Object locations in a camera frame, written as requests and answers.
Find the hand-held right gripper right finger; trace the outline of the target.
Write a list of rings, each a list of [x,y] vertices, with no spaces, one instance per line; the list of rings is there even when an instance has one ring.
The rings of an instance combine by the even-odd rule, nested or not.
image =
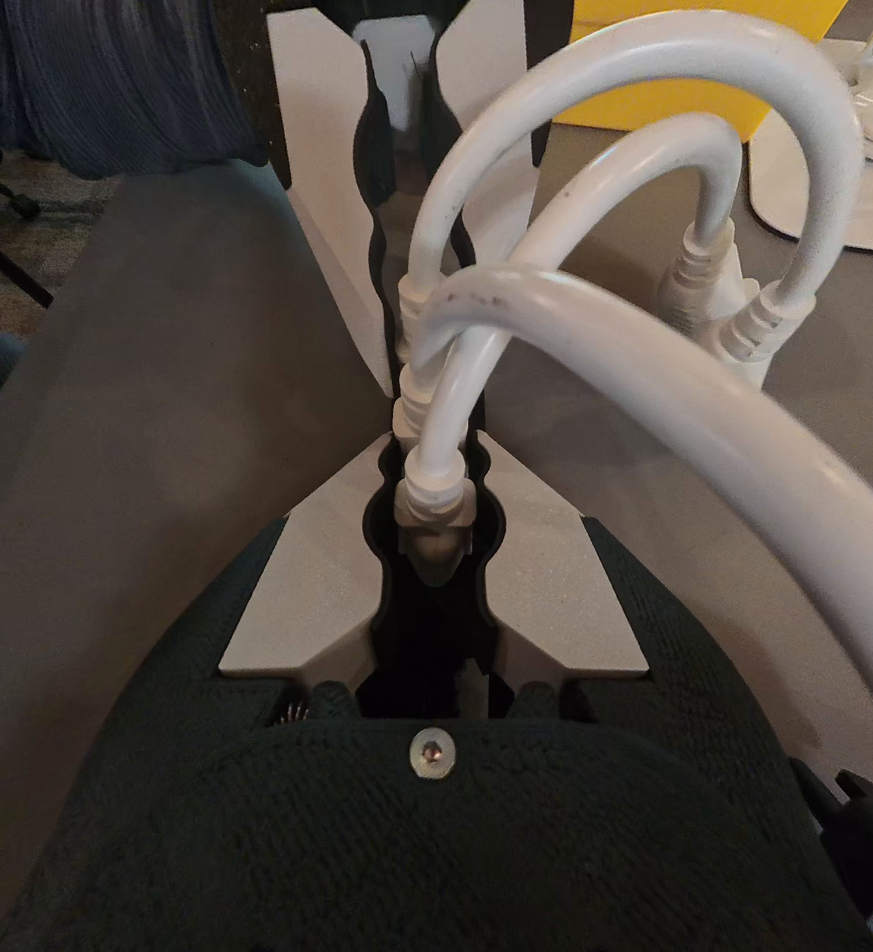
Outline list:
[[[485,488],[504,532],[485,568],[502,679],[633,679],[648,663],[582,521],[562,495],[488,434]]]

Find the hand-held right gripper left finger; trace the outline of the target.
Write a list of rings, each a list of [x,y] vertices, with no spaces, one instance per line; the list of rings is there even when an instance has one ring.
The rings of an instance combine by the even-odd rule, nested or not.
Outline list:
[[[288,514],[218,664],[234,679],[366,679],[383,567],[363,518],[383,488],[379,436]]]

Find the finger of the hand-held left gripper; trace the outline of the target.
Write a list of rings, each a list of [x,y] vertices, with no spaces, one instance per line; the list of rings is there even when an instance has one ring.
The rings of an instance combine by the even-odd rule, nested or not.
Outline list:
[[[524,5],[472,1],[434,42],[429,74],[429,175],[492,101],[527,72]],[[538,186],[523,137],[470,193],[451,231],[457,265],[501,261],[526,232]]]
[[[266,16],[291,206],[359,355],[395,393],[386,305],[372,276],[380,237],[359,178],[359,125],[375,91],[369,55],[318,9]]]

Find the yellow plastic bin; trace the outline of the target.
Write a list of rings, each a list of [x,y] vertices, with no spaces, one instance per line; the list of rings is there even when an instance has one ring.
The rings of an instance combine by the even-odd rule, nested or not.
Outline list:
[[[846,1],[575,1],[572,42],[617,22],[674,9],[722,9],[775,21],[818,42]],[[667,79],[601,93],[556,118],[562,125],[631,131],[679,113],[712,113],[730,123],[742,143],[768,114],[752,94],[714,81]]]

